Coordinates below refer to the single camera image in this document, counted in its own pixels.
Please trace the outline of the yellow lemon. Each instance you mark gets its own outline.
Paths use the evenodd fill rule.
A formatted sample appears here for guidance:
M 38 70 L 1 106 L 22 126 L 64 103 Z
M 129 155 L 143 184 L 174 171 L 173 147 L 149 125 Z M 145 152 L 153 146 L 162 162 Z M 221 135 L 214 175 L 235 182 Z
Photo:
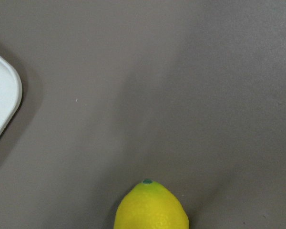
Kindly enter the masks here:
M 121 200 L 115 229 L 188 229 L 189 219 L 179 200 L 163 185 L 144 179 Z

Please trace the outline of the white rabbit tray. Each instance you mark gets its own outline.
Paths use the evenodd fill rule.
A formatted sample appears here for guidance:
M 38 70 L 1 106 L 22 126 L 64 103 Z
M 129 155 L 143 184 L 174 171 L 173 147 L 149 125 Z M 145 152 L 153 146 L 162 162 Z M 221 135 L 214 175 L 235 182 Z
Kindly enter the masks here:
M 19 74 L 0 56 L 0 135 L 17 111 L 22 99 Z

